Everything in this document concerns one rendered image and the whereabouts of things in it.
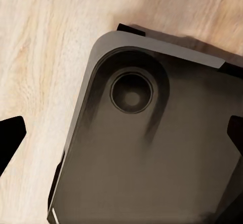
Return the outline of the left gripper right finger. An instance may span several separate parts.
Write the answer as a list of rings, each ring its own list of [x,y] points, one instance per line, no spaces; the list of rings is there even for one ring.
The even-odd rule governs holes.
[[[231,116],[227,134],[243,156],[243,118]]]

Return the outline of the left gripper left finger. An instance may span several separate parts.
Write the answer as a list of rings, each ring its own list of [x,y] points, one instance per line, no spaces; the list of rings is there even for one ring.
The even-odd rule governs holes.
[[[26,135],[22,116],[0,121],[0,176]]]

